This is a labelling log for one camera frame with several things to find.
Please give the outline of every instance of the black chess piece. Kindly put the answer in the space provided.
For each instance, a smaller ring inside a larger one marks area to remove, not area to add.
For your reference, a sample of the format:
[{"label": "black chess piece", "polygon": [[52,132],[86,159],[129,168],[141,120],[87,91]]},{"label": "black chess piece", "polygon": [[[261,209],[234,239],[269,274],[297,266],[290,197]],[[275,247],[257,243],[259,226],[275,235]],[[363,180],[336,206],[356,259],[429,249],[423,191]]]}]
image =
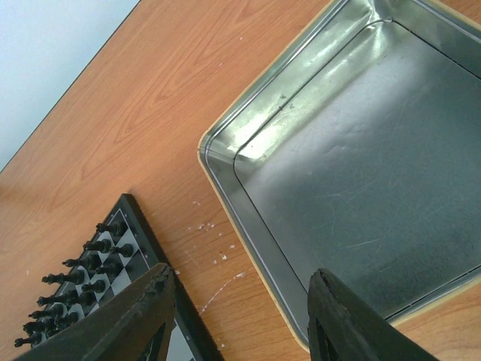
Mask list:
[{"label": "black chess piece", "polygon": [[67,267],[75,267],[81,265],[85,269],[88,270],[95,270],[97,267],[101,265],[101,260],[98,254],[91,253],[84,259],[67,259],[66,261],[62,262],[63,265]]},{"label": "black chess piece", "polygon": [[130,257],[134,254],[134,247],[131,244],[124,244],[122,247],[111,247],[110,253],[120,253],[124,257]]},{"label": "black chess piece", "polygon": [[95,270],[95,273],[97,275],[103,275],[106,274],[107,276],[117,276],[120,271],[122,271],[122,265],[118,262],[110,262],[108,264],[101,265],[100,267],[97,267]]},{"label": "black chess piece", "polygon": [[59,333],[61,330],[60,329],[49,329],[48,331],[45,332],[45,335],[47,338],[53,337],[57,333]]},{"label": "black chess piece", "polygon": [[82,291],[94,291],[96,293],[102,293],[105,291],[105,281],[97,280],[94,284],[84,284],[82,286]]},{"label": "black chess piece", "polygon": [[111,242],[108,239],[101,239],[97,242],[87,242],[83,245],[84,250],[97,250],[100,253],[108,253],[112,247]]},{"label": "black chess piece", "polygon": [[33,311],[29,317],[35,318],[36,320],[39,319],[40,317],[58,317],[63,315],[63,306],[62,305],[53,305],[51,308],[48,310],[44,311]]},{"label": "black chess piece", "polygon": [[81,270],[75,270],[68,275],[64,275],[63,273],[59,273],[58,275],[52,275],[51,273],[48,276],[42,277],[42,282],[46,284],[63,284],[64,282],[73,282],[74,284],[81,284],[83,279],[85,278],[85,274]]},{"label": "black chess piece", "polygon": [[44,305],[51,305],[55,302],[59,303],[75,303],[78,299],[78,294],[76,290],[68,291],[60,296],[50,296],[50,297],[38,297],[37,305],[39,307]]},{"label": "black chess piece", "polygon": [[65,317],[60,317],[55,320],[55,324],[57,327],[62,326],[70,326],[78,321],[78,313],[72,312],[70,314],[65,315]]},{"label": "black chess piece", "polygon": [[29,335],[32,335],[34,332],[48,331],[49,329],[55,329],[53,318],[50,317],[43,318],[36,322],[27,322],[23,325],[23,331],[27,332]]},{"label": "black chess piece", "polygon": [[42,341],[42,334],[34,332],[28,338],[18,338],[15,340],[15,347],[20,347],[23,344],[40,344]]},{"label": "black chess piece", "polygon": [[112,224],[99,223],[97,224],[97,232],[109,232],[116,237],[121,237],[128,229],[125,222],[114,222]]},{"label": "black chess piece", "polygon": [[97,298],[95,297],[94,292],[88,291],[88,292],[82,292],[80,296],[78,296],[76,299],[69,299],[67,301],[67,306],[72,306],[76,303],[79,305],[85,307],[85,306],[90,306],[93,302],[95,302]]}]

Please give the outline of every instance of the scratch on tray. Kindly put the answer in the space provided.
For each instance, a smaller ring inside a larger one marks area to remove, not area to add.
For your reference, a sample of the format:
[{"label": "scratch on tray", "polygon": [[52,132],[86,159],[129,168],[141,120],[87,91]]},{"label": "scratch on tray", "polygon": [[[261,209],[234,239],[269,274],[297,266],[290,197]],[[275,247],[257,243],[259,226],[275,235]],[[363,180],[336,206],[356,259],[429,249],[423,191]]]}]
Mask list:
[{"label": "scratch on tray", "polygon": [[222,285],[222,287],[220,287],[217,290],[217,292],[214,293],[214,295],[209,299],[209,301],[207,301],[205,306],[200,310],[200,312],[198,314],[203,314],[205,312],[205,310],[207,310],[207,307],[209,307],[209,305],[213,302],[213,300],[219,295],[219,293],[221,293],[228,286],[228,284],[230,284],[232,281],[236,280],[237,278],[244,277],[245,275],[246,275],[246,272],[241,272],[238,275],[235,275],[235,277],[233,277],[230,280],[228,280],[227,282],[225,282]]},{"label": "scratch on tray", "polygon": [[382,245],[383,245],[382,243],[379,243],[379,246],[377,246],[376,252],[374,252],[374,255],[371,257],[371,261],[369,261],[369,263],[365,266],[366,268],[372,265],[373,262],[376,260],[376,256],[379,253],[379,250],[381,249]]},{"label": "scratch on tray", "polygon": [[370,243],[374,243],[374,242],[380,241],[381,239],[384,239],[385,237],[386,237],[386,236],[384,235],[383,237],[371,239],[370,241],[367,241],[367,242],[362,242],[362,243],[358,243],[358,244],[351,244],[350,246],[347,246],[346,248],[353,248],[353,247],[358,247],[358,246],[364,246],[365,244],[370,244]]},{"label": "scratch on tray", "polygon": [[392,134],[391,134],[392,137],[398,131],[399,125],[402,122],[402,117],[403,117],[404,111],[406,110],[406,106],[407,106],[407,103],[409,102],[409,100],[410,100],[410,98],[407,98],[402,105],[401,111],[399,112],[398,121],[396,122],[394,130],[392,131]]},{"label": "scratch on tray", "polygon": [[380,270],[378,271],[378,273],[381,273],[381,272],[387,271],[387,270],[388,270],[388,269],[390,269],[391,267],[392,267],[392,265],[388,265],[388,266],[386,266],[386,267],[384,267],[384,268],[380,269]]},{"label": "scratch on tray", "polygon": [[431,211],[431,212],[429,212],[428,214],[426,214],[426,217],[429,217],[429,216],[431,216],[431,215],[433,215],[433,214],[441,211],[442,209],[446,208],[446,207],[447,207],[448,205],[450,205],[450,204],[451,204],[450,201],[446,202],[444,205],[441,205],[440,207],[436,208],[434,211]]},{"label": "scratch on tray", "polygon": [[331,205],[332,210],[332,226],[331,226],[331,234],[334,235],[334,226],[336,225],[336,213],[334,212],[334,207]]}]

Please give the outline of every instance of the wooden table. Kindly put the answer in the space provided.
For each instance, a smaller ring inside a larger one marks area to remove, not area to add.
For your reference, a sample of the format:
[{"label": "wooden table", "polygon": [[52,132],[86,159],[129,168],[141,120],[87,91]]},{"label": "wooden table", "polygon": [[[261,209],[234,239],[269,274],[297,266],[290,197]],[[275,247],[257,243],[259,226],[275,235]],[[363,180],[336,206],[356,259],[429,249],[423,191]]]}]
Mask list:
[{"label": "wooden table", "polygon": [[[132,11],[0,174],[2,358],[26,350],[13,341],[52,290],[41,276],[63,270],[130,192],[226,359],[309,359],[196,152],[203,132],[326,2],[143,0]],[[481,22],[479,0],[445,2]],[[481,286],[400,330],[441,359],[479,359]]]}]

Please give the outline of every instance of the chessboard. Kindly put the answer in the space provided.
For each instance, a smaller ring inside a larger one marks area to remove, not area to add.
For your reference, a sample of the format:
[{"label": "chessboard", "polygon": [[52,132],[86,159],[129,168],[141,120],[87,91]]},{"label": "chessboard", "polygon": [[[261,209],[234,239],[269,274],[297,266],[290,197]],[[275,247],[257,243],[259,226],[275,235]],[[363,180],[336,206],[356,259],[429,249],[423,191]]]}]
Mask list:
[{"label": "chessboard", "polygon": [[[44,309],[29,315],[34,320],[23,326],[28,337],[15,340],[15,346],[35,347],[55,337],[93,314],[159,262],[168,264],[152,229],[134,197],[122,194],[105,220],[97,224],[82,254],[62,263],[66,272],[41,279],[59,287],[53,295],[38,298],[38,306]],[[167,361],[222,359],[177,276],[175,284],[177,312]],[[156,336],[139,360],[157,359],[160,338]]]}]

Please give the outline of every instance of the tin baking pan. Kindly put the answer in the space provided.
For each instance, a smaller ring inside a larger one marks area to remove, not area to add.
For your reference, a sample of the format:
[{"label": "tin baking pan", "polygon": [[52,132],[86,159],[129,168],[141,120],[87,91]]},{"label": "tin baking pan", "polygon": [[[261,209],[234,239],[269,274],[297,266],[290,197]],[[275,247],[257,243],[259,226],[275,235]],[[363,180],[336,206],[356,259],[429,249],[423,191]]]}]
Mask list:
[{"label": "tin baking pan", "polygon": [[438,3],[332,2],[200,143],[307,346],[327,267],[389,322],[481,273],[481,31]]}]

